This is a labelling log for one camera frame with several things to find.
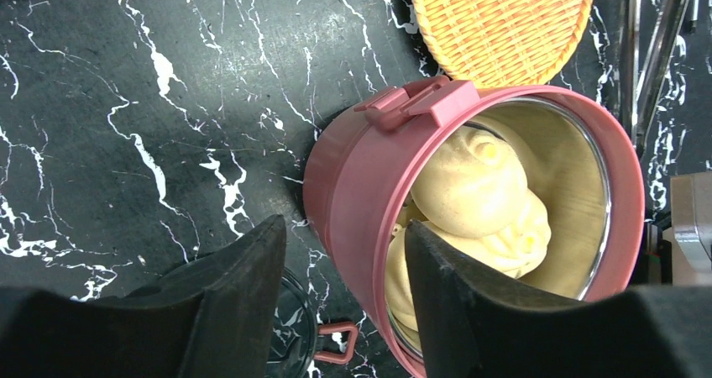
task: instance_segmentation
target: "pink handle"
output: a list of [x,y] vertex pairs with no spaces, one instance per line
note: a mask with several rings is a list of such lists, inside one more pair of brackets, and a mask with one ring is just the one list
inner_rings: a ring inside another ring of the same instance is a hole
[[353,351],[356,350],[356,339],[359,338],[359,328],[353,322],[332,323],[319,327],[319,336],[332,333],[348,333],[346,350],[342,354],[329,351],[318,351],[314,354],[314,360],[325,361],[332,364],[348,364],[353,358]]
[[[408,96],[405,101],[403,91]],[[441,128],[449,125],[478,100],[477,89],[471,81],[450,81],[446,76],[439,76],[389,90],[359,110],[366,112],[369,123],[388,133],[418,115],[429,115],[434,125]]]

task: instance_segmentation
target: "pink lunch container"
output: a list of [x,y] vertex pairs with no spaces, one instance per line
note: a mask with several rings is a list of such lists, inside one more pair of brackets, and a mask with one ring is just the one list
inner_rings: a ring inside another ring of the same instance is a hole
[[457,128],[478,124],[507,141],[547,207],[547,258],[522,281],[595,301],[626,288],[644,220],[641,170],[604,108],[550,86],[477,90],[445,76],[387,88],[341,113],[306,164],[306,215],[339,274],[390,350],[425,376],[418,346],[385,300],[385,259],[420,169]]

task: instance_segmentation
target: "metal tongs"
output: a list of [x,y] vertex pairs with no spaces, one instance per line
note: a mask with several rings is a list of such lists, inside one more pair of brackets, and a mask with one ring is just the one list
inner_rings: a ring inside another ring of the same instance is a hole
[[662,0],[642,71],[638,73],[641,0],[623,0],[620,36],[620,85],[618,113],[633,147],[642,158],[647,136],[657,112],[662,82],[668,71],[675,39],[680,32],[689,0]]

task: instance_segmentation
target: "black marble countertop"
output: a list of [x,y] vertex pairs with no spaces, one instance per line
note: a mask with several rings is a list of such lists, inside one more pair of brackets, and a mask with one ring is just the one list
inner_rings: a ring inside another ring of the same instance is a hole
[[[617,2],[594,0],[553,84],[607,103]],[[642,163],[656,211],[668,177],[712,168],[710,4]],[[280,213],[319,320],[361,327],[351,364],[314,376],[407,376],[310,232],[301,176],[325,119],[437,73],[409,0],[0,0],[0,284],[122,296]]]

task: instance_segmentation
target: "woven basket lid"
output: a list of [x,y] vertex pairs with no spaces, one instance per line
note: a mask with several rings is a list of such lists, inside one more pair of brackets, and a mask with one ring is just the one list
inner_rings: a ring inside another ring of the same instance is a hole
[[544,84],[576,50],[592,0],[413,0],[423,39],[456,80]]

